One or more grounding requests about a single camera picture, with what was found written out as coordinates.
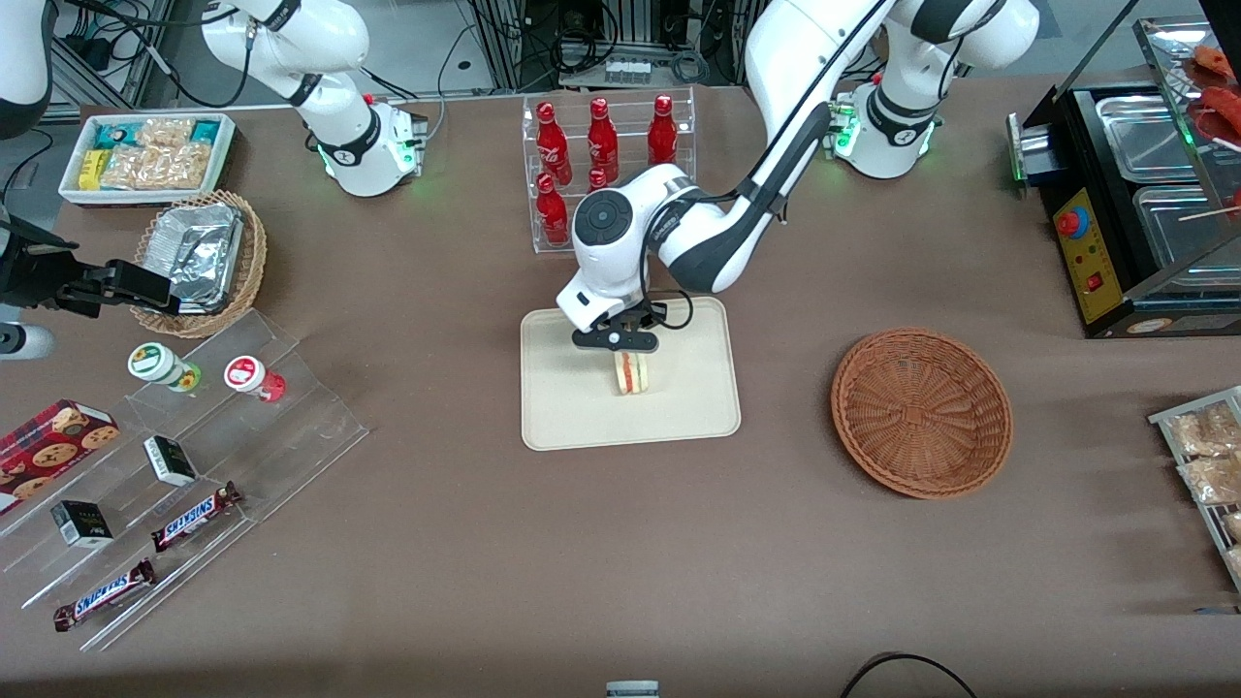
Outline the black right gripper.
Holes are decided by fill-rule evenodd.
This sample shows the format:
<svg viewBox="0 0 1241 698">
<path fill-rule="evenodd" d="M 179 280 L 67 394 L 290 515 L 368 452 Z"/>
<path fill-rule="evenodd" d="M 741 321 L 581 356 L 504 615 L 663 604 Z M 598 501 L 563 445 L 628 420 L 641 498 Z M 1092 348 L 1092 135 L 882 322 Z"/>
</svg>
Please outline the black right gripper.
<svg viewBox="0 0 1241 698">
<path fill-rule="evenodd" d="M 180 314 L 172 281 L 123 260 L 84 270 L 74 257 L 78 243 L 25 222 L 2 217 L 1 301 L 5 306 L 72 312 L 98 318 L 102 306 L 137 306 Z M 83 282 L 72 284 L 81 279 Z"/>
</svg>

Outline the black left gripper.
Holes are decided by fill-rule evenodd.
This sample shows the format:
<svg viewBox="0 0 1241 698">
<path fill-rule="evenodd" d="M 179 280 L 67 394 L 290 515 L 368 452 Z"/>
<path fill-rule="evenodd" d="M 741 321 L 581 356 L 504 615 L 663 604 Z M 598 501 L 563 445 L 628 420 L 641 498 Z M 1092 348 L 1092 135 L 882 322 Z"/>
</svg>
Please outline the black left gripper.
<svg viewBox="0 0 1241 698">
<path fill-rule="evenodd" d="M 616 369 L 620 369 L 620 351 L 644 354 L 647 369 L 655 366 L 655 351 L 659 347 L 652 328 L 665 320 L 665 312 L 620 312 L 616 317 L 599 319 L 589 332 L 575 330 L 572 344 L 581 349 L 602 349 L 613 351 Z"/>
</svg>

